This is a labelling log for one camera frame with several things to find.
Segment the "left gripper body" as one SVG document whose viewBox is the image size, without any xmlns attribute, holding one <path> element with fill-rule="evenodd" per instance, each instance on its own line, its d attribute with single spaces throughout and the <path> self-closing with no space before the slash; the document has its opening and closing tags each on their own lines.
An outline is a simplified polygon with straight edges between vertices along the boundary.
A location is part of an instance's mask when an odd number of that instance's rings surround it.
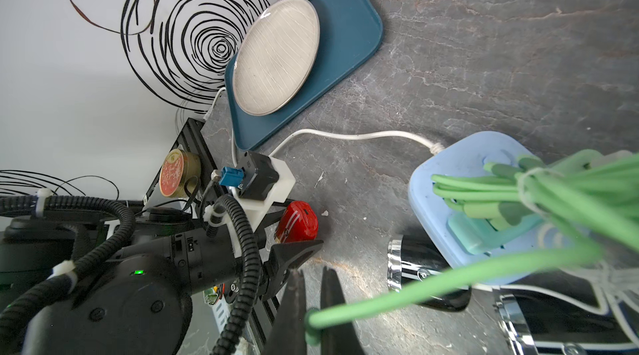
<svg viewBox="0 0 639 355">
<path fill-rule="evenodd" d="M 291 273 L 318 253 L 323 244 L 323 240 L 306 240 L 273 245 L 268 260 L 262 265 L 259 299 L 268 300 L 276 296 Z"/>
</svg>

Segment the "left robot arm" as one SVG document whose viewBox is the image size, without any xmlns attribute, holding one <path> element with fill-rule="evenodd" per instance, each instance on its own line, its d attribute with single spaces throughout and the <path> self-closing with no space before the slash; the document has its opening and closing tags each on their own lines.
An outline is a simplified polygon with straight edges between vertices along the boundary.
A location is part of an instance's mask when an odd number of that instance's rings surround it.
<svg viewBox="0 0 639 355">
<path fill-rule="evenodd" d="M 4 354 L 175 354 L 186 338 L 192 296 L 224 283 L 238 290 L 215 354 L 233 354 L 259 301 L 272 298 L 322 246 L 319 240 L 274 245 L 268 260 L 247 213 L 229 195 L 216 201 L 217 223 L 133 245 L 133 212 L 95 197 L 13 196 L 4 216 L 41 219 L 56 212 L 96 211 L 119 220 L 94 249 L 75 231 L 69 260 L 1 313 Z"/>
</svg>

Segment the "red shaver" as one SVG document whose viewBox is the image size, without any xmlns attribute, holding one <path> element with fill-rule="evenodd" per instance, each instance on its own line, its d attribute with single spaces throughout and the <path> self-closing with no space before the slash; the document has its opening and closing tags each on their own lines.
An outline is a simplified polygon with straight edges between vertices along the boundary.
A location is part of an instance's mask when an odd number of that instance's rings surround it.
<svg viewBox="0 0 639 355">
<path fill-rule="evenodd" d="M 315 240 L 319 222 L 314 210 L 304 201 L 293 201 L 287 207 L 277 226 L 278 244 Z"/>
</svg>

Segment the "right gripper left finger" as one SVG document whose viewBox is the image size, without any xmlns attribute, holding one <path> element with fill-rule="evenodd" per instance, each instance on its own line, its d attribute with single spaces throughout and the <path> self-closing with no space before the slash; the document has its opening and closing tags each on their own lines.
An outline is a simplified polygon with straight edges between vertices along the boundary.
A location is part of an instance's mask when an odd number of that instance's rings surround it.
<svg viewBox="0 0 639 355">
<path fill-rule="evenodd" d="M 306 281 L 293 271 L 262 354 L 306 355 Z"/>
</svg>

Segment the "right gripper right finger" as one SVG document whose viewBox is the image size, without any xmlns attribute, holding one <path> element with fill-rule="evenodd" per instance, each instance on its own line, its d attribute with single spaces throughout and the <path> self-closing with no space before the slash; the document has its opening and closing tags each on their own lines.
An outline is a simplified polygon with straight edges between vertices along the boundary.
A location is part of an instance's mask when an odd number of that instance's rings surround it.
<svg viewBox="0 0 639 355">
<path fill-rule="evenodd" d="M 345 316 L 345 306 L 346 301 L 337 272 L 332 268 L 324 267 L 321 280 L 320 310 L 334 312 L 337 309 L 340 313 L 336 313 L 336 317 L 331 318 L 330 325 L 319 329 L 321 354 L 365 354 L 355 331 L 353 319 L 348 319 Z"/>
</svg>

